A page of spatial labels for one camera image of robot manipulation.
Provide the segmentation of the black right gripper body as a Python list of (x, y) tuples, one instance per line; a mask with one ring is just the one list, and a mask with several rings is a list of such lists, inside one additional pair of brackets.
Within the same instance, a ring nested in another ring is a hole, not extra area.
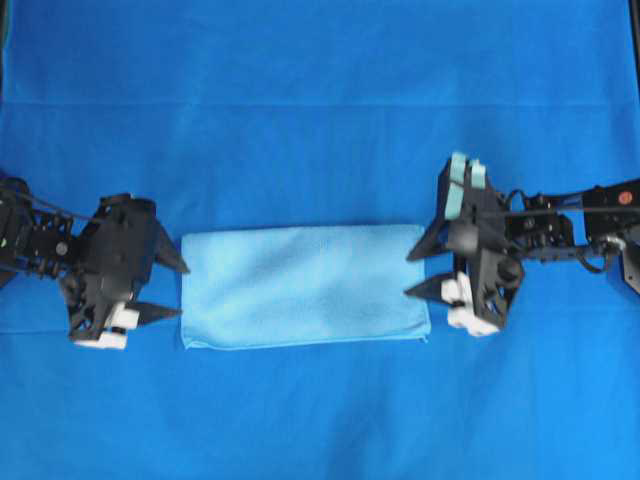
[(524, 279), (522, 247), (507, 234), (508, 197), (496, 190), (482, 194), (472, 207), (450, 221), (448, 244), (457, 280), (458, 301), (449, 308), (450, 326), (472, 336), (504, 329), (514, 297)]

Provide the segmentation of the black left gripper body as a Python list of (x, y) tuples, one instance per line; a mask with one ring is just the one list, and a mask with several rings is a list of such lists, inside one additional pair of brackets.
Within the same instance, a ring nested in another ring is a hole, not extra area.
[(143, 324), (137, 301), (148, 281), (157, 234), (156, 204), (121, 194), (100, 199), (77, 237), (77, 258), (60, 281), (69, 339), (77, 346), (123, 349)]

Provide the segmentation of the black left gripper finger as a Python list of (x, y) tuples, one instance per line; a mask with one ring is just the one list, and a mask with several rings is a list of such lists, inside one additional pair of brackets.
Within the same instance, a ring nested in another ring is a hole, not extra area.
[(138, 314), (136, 327), (146, 326), (148, 324), (178, 317), (182, 314), (179, 308), (171, 308), (148, 302), (128, 302), (127, 309)]
[(154, 261), (174, 272), (189, 274), (188, 265), (159, 221), (156, 222), (156, 231)]

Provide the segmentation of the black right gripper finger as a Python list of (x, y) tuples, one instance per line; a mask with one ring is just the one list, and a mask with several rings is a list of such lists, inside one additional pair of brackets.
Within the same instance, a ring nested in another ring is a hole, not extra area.
[(455, 304), (458, 301), (456, 276), (453, 272), (437, 274), (407, 288), (404, 294), (424, 301)]
[(448, 244), (450, 221), (436, 217), (406, 256), (408, 262), (450, 253)]

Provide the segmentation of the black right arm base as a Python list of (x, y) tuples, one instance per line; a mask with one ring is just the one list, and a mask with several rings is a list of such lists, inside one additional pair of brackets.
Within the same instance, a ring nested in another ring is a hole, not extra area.
[(616, 239), (622, 255), (624, 281), (639, 293), (639, 218), (633, 217), (626, 221)]

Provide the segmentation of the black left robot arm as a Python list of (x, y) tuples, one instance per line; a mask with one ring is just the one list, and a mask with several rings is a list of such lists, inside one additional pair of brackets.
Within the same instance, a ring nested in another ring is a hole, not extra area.
[(18, 177), (1, 180), (1, 282), (49, 277), (61, 290), (68, 338), (77, 346), (122, 350), (128, 333), (181, 315), (139, 294), (153, 266), (189, 268), (157, 218), (156, 204), (129, 193), (100, 199), (79, 233), (78, 214), (31, 194)]

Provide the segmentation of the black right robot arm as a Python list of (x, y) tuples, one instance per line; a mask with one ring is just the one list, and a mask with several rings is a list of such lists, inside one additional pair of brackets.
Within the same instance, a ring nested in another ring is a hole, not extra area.
[(448, 307), (447, 321), (476, 337), (502, 331), (524, 281), (524, 262), (577, 261), (604, 274), (620, 262), (639, 288), (639, 182), (564, 195), (504, 194), (477, 159), (453, 152), (438, 177), (437, 210), (409, 262), (449, 254), (452, 269), (405, 290)]

